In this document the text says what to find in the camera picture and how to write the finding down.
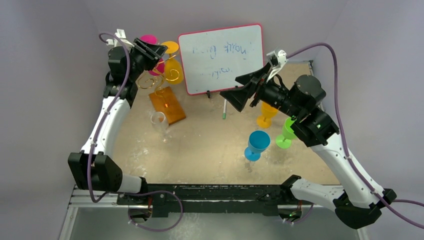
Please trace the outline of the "pink plastic wine glass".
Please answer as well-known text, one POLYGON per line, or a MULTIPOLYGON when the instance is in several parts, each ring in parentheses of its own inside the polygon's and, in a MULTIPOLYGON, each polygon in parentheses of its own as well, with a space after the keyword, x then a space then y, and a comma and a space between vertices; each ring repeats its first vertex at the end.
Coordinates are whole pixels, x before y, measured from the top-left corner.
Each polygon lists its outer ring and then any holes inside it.
MULTIPOLYGON (((158 44, 158 39, 156 36, 152 35, 152 34, 145 34, 142 35, 140 37, 140 40, 149 44, 158 44)), ((164 60, 161 58, 158 62, 158 64, 155 66, 154 70, 150 70, 149 73, 152 76, 159 76, 160 74, 164 73, 164 69, 165 69, 165 64, 164 64, 164 60)))

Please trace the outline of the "yellow plastic wine glass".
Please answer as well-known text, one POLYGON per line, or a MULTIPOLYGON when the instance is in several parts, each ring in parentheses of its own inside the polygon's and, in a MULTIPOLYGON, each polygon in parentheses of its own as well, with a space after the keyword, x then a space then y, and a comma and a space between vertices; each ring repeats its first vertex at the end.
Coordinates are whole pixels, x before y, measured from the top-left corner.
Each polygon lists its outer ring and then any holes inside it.
POLYGON ((180 47, 175 41, 165 41, 161 44, 167 47, 165 53, 168 55, 164 61, 164 77, 171 85, 180 84, 184 80, 182 66, 177 60, 180 47))

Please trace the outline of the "gold wire wine glass rack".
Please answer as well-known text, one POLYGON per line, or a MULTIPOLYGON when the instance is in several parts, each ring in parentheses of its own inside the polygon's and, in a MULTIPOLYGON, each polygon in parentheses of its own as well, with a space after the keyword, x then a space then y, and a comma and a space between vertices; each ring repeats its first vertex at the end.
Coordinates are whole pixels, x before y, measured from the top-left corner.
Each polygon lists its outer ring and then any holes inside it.
POLYGON ((148 78, 145 83, 150 83, 149 86, 142 86, 140 83, 141 79, 142 77, 139 77, 139 79, 136 80, 136 85, 144 90, 154 88, 154 92, 149 94, 150 101, 155 111, 163 112, 166 115, 170 125, 186 118, 186 114, 172 88, 169 86, 164 87, 164 84, 168 83, 164 77, 164 73, 148 78))

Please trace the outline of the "blue plastic wine glass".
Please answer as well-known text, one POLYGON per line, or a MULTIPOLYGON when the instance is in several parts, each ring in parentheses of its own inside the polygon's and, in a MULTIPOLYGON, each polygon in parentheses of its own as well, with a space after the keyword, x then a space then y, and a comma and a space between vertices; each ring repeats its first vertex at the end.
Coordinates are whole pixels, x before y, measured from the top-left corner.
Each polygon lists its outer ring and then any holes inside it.
POLYGON ((256 130, 250 134, 247 144, 244 156, 248 161, 256 162, 271 144, 271 138, 265 131, 256 130))

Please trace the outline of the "clear wine glass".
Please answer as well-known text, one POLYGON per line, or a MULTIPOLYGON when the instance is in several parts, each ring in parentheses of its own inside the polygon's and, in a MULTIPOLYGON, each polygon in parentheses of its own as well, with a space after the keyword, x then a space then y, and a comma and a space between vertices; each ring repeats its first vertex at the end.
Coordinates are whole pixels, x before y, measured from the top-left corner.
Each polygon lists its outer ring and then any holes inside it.
POLYGON ((171 139, 169 122, 166 115, 161 111, 154 112, 150 117, 150 122, 155 131, 160 134, 163 143, 169 142, 171 139))

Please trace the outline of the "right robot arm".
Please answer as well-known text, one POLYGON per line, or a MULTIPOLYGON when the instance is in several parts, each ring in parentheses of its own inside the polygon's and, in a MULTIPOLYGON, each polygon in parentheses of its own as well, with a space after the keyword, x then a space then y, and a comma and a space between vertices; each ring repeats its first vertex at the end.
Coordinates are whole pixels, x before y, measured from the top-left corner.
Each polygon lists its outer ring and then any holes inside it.
POLYGON ((326 96, 320 81, 312 76, 299 76, 291 88, 276 84, 271 66, 238 76, 240 87, 220 94, 237 111, 264 102, 287 115, 294 135, 312 149, 330 168, 341 184, 339 189, 311 183, 292 175, 281 185, 280 196, 288 204, 307 201, 333 211, 348 227, 360 229, 377 221, 382 208, 396 199, 396 193, 383 188, 366 173, 349 148, 343 144, 342 132, 319 104, 326 96))

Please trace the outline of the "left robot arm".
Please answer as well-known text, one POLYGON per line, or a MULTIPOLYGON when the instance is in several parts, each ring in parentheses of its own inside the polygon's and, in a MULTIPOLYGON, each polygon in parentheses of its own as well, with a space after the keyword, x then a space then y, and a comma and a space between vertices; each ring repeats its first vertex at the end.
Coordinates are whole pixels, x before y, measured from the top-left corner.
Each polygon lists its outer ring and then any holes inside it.
POLYGON ((100 114, 81 150, 70 153, 67 160, 78 188, 129 193, 138 205, 148 201, 145 178, 124 174, 111 156, 138 91, 135 81, 143 72, 153 70, 166 50, 165 45, 136 38, 129 48, 118 45, 108 51, 109 72, 105 76, 100 114))

